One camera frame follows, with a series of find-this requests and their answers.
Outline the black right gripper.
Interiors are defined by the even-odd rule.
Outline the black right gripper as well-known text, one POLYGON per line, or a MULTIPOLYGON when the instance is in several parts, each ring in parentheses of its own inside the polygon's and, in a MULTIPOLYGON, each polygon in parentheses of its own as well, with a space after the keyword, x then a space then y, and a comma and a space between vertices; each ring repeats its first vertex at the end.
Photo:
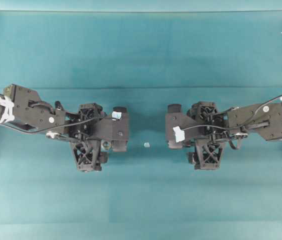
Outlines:
POLYGON ((225 114, 218 111, 214 102, 200 101, 191 106, 187 116, 199 125, 198 136, 191 142, 195 151, 187 154, 189 163, 195 170, 218 169, 225 148, 225 114))

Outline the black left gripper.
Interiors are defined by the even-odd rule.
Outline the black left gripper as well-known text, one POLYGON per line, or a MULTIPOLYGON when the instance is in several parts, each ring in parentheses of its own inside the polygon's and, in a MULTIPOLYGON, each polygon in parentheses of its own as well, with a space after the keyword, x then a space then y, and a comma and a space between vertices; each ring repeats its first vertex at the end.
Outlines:
POLYGON ((101 140, 94 136, 95 124, 106 116, 97 103, 82 104, 77 113, 66 113, 67 122, 76 124, 68 127, 68 136, 78 171, 101 171, 101 164, 107 162, 108 155, 101 151, 101 140))

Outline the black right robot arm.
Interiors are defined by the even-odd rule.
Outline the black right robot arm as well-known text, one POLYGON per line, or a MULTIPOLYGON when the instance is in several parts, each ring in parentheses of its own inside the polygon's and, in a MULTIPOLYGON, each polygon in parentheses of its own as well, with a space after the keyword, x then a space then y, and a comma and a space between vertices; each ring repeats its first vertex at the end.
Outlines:
POLYGON ((218 169, 226 145, 238 150, 251 133, 266 141, 282 141, 282 96, 279 102, 269 100, 225 111, 218 111, 214 102, 200 101, 186 115, 194 124, 184 131, 194 135, 183 145, 194 147, 187 158, 196 170, 218 169))

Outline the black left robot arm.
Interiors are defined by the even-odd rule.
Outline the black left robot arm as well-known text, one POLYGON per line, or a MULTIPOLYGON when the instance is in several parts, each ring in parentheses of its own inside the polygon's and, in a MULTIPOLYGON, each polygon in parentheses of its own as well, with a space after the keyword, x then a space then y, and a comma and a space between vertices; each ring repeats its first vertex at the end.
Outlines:
POLYGON ((68 142, 76 167, 82 172, 101 171, 108 155, 101 140, 93 136, 93 127, 106 118, 102 106, 81 104, 78 112, 43 101, 32 89, 11 84, 0 94, 0 126, 23 134, 43 134, 48 139, 68 142))

